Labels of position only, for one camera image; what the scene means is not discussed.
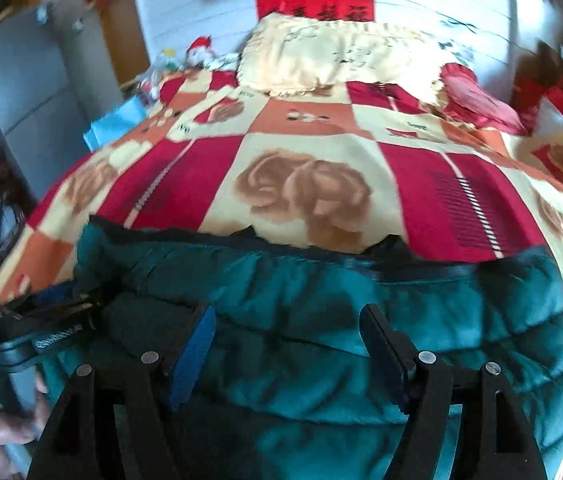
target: white paneled wall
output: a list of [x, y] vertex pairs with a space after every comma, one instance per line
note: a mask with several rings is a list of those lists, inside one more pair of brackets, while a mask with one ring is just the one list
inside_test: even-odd
[[[163, 48], [179, 53], [199, 36], [212, 36], [218, 53], [240, 48], [257, 23], [255, 0], [136, 0], [150, 57]], [[449, 34], [439, 13], [474, 25], [455, 26], [450, 35], [471, 45], [480, 81], [507, 98], [511, 0], [375, 0], [375, 20]]]

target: bedspread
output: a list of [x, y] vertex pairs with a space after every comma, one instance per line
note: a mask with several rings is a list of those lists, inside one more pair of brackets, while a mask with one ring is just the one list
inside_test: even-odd
[[350, 253], [397, 234], [418, 256], [455, 262], [547, 244], [563, 279], [563, 132], [475, 130], [398, 86], [360, 82], [270, 98], [234, 73], [190, 72], [162, 101], [44, 198], [0, 269], [1, 301], [71, 278], [94, 213], [131, 229], [253, 226], [271, 242]]

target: teal jacket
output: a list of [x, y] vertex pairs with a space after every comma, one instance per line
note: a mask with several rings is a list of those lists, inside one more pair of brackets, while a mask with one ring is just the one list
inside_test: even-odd
[[[80, 291], [120, 280], [106, 337], [45, 364], [55, 398], [81, 362], [123, 366], [159, 351], [190, 310], [218, 330], [191, 400], [166, 421], [191, 478], [379, 480], [405, 416], [388, 401], [359, 336], [379, 305], [392, 328], [451, 364], [501, 365], [553, 478], [563, 457], [563, 283], [543, 247], [482, 264], [424, 262], [398, 237], [363, 254], [92, 219], [78, 245]], [[449, 477], [459, 410], [436, 478]]]

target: silver screw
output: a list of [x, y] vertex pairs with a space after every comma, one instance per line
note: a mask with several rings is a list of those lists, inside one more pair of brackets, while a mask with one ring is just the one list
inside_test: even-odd
[[142, 354], [142, 363], [145, 365], [151, 365], [158, 359], [159, 354], [157, 352], [153, 352], [152, 350], [149, 350], [148, 352], [144, 352]]
[[91, 365], [79, 365], [78, 366], [78, 376], [80, 376], [80, 377], [86, 377], [92, 371], [93, 371], [93, 367]]
[[485, 370], [492, 375], [499, 375], [501, 373], [500, 365], [492, 361], [485, 364]]
[[422, 363], [431, 365], [437, 360], [437, 356], [434, 353], [429, 352], [428, 350], [424, 350], [423, 352], [419, 352], [419, 360]]

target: red paper with chinese characters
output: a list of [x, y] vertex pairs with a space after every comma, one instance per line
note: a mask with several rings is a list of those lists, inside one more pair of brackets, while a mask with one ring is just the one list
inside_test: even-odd
[[257, 19], [271, 12], [318, 20], [375, 21], [375, 0], [257, 0]]

